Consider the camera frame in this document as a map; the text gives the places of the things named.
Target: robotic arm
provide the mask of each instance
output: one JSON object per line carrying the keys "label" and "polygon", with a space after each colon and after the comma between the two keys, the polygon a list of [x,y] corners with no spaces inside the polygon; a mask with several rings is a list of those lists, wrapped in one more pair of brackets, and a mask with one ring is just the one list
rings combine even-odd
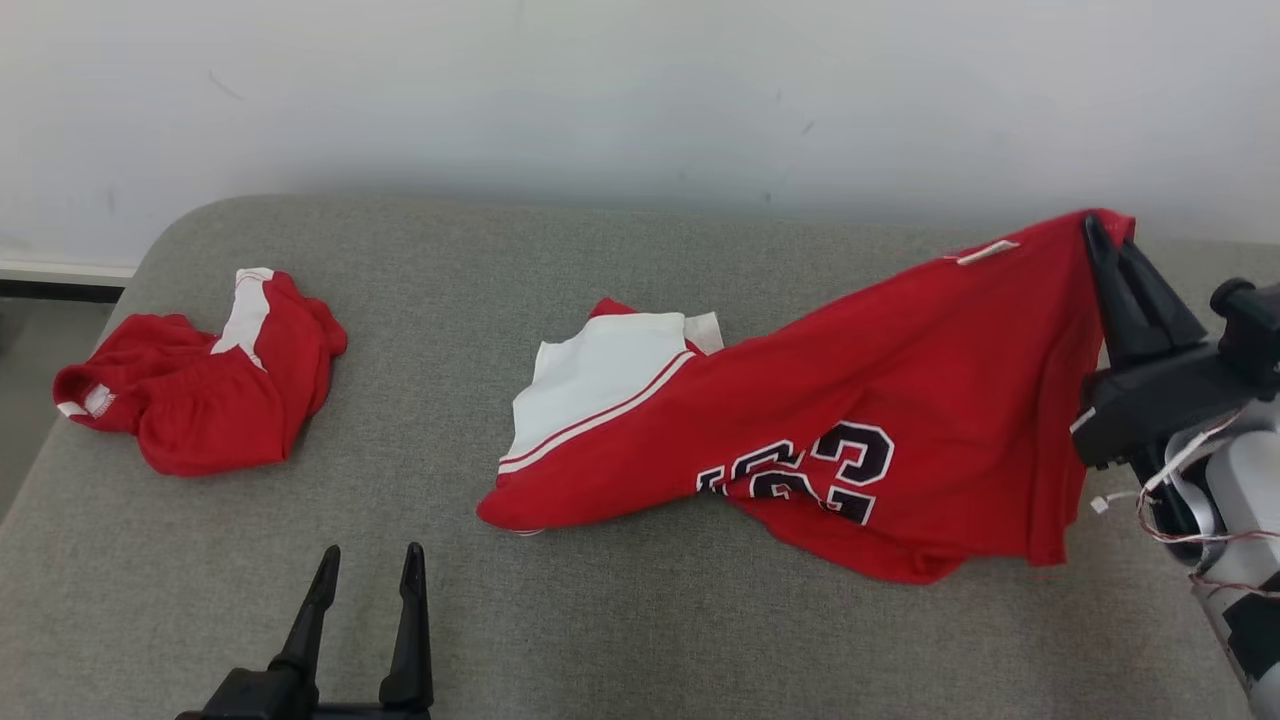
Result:
{"label": "robotic arm", "polygon": [[1117,250],[1092,215],[1083,229],[1111,368],[1085,384],[1076,452],[1133,469],[1254,714],[1280,719],[1280,284],[1222,283],[1211,345],[1133,238]]}

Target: white tag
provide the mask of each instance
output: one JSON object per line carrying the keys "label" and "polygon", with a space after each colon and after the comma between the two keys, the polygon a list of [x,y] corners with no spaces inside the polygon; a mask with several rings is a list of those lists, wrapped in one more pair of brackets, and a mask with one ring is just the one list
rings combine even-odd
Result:
{"label": "white tag", "polygon": [[102,413],[106,413],[106,409],[111,406],[113,400],[115,400],[115,396],[111,395],[111,388],[97,384],[84,398],[84,410],[95,418],[101,418]]}

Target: white stripe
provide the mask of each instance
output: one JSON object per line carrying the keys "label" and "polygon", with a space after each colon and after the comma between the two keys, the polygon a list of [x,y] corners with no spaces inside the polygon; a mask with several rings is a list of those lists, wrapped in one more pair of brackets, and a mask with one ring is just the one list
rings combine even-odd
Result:
{"label": "white stripe", "polygon": [[983,258],[991,258],[992,255],[1012,250],[1015,247],[1021,247],[1021,245],[1011,240],[997,240],[982,250],[975,250],[968,255],[947,255],[943,260],[955,260],[956,265],[972,265]]}
{"label": "white stripe", "polygon": [[1085,410],[1083,415],[1080,415],[1079,418],[1075,419],[1074,423],[1071,423],[1071,434],[1074,436],[1075,430],[1083,428],[1084,423],[1088,423],[1089,420],[1092,420],[1093,416],[1097,415],[1097,414],[1098,414],[1098,409],[1097,407],[1089,407],[1088,410]]}
{"label": "white stripe", "polygon": [[590,429],[598,428],[598,427],[603,425],[604,423],[608,423],[609,420],[613,420],[614,418],[618,418],[618,416],[626,414],[627,411],[639,407],[641,402],[644,402],[645,400],[649,400],[650,397],[653,397],[653,395],[655,392],[658,392],[662,388],[662,386],[667,384],[667,380],[669,380],[672,377],[675,377],[676,370],[678,370],[681,368],[681,365],[684,365],[685,363],[687,363],[689,359],[692,357],[692,356],[694,356],[694,354],[689,352],[687,350],[685,352],[680,354],[676,357],[676,360],[671,364],[671,366],[667,368],[667,372],[663,373],[662,375],[659,375],[658,379],[652,386],[649,386],[649,389],[646,389],[645,392],[643,392],[643,393],[637,395],[636,397],[631,398],[628,402],[625,402],[625,404],[614,407],[613,410],[611,410],[611,411],[600,415],[599,418],[595,418],[594,420],[590,420],[588,423],[582,423],[581,425],[577,425],[576,428],[573,428],[571,430],[563,432],[562,434],[557,436],[554,439],[549,441],[547,445],[541,446],[532,455],[529,455],[527,457],[522,457],[520,460],[516,460],[516,461],[512,461],[512,462],[507,462],[507,464],[503,464],[503,461],[499,460],[498,461],[498,474],[500,475],[503,473],[515,473],[516,470],[524,470],[525,468],[527,468],[527,466],[532,465],[534,462],[541,460],[548,452],[550,452],[552,450],[556,450],[561,445],[564,445],[566,442],[576,438],[577,436],[580,436],[580,434],[582,434],[582,433],[585,433],[585,432],[588,432]]}

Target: gray cushion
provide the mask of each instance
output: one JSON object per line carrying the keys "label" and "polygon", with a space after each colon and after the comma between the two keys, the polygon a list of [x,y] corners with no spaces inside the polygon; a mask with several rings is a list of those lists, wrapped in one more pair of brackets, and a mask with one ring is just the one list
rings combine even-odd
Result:
{"label": "gray cushion", "polygon": [[[1070,564],[887,584],[716,498],[521,538],[480,523],[539,340],[612,295],[719,311],[728,342],[987,236],[422,200],[197,210],[115,311],[220,328],[237,268],[292,273],[351,337],[285,464],[156,475],[60,421],[0,525],[5,717],[165,717],[279,650],[325,546],[343,568],[317,682],[372,700],[406,543],[426,550],[439,717],[1243,717],[1184,570],[1087,507]],[[1143,240],[1207,313],[1280,249]],[[1091,477],[1085,498],[1134,486]]]}

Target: gray fabric surface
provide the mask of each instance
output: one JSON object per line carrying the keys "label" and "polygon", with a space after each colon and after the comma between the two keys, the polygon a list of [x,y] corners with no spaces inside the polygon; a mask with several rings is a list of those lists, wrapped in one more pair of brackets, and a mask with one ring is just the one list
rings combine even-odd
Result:
{"label": "gray fabric surface", "polygon": [[[218,329],[237,268],[294,274],[351,348],[280,466],[159,477],[132,438],[59,423],[0,525],[5,717],[168,717],[278,651],[325,546],[343,568],[319,684],[387,671],[404,546],[426,548],[435,716],[1244,717],[1183,570],[1088,509],[1070,562],[859,577],[698,498],[532,538],[474,515],[541,338],[604,295],[768,332],[972,232],[433,201],[243,199],[155,245],[122,299]],[[1280,249],[1142,238],[1204,304]],[[1133,487],[1092,475],[1085,497]]]}

